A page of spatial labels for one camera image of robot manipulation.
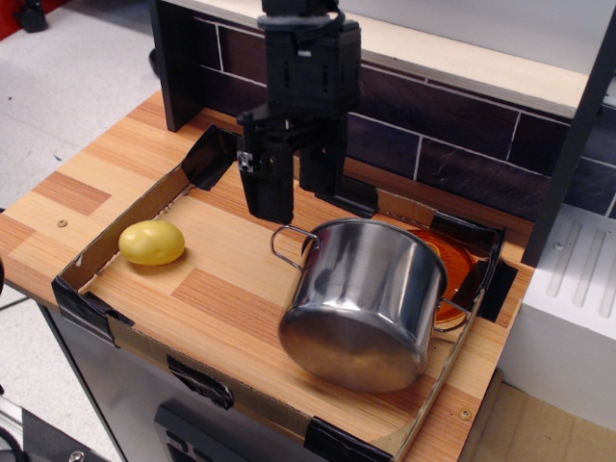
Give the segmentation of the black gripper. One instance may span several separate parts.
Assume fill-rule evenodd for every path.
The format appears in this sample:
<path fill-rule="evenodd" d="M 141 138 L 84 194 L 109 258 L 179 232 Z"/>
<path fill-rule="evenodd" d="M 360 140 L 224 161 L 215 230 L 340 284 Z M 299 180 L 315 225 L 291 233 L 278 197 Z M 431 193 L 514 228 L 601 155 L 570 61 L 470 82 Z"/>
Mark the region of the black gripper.
<path fill-rule="evenodd" d="M 291 146 L 261 133 L 284 120 L 309 127 L 299 152 L 300 187 L 335 193 L 347 153 L 347 115 L 360 101 L 361 28 L 345 18 L 259 18 L 265 33 L 267 101 L 244 112 L 237 160 L 249 213 L 290 224 L 294 209 Z"/>

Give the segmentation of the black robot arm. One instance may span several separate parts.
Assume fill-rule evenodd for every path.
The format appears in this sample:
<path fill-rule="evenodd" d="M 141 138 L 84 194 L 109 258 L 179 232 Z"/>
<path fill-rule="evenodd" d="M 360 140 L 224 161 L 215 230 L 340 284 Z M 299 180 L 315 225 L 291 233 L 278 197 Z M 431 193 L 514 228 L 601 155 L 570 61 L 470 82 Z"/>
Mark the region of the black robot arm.
<path fill-rule="evenodd" d="M 360 102 L 361 29 L 336 1 L 265 1 L 267 101 L 244 112 L 237 160 L 251 215 L 289 224 L 294 185 L 333 196 Z"/>

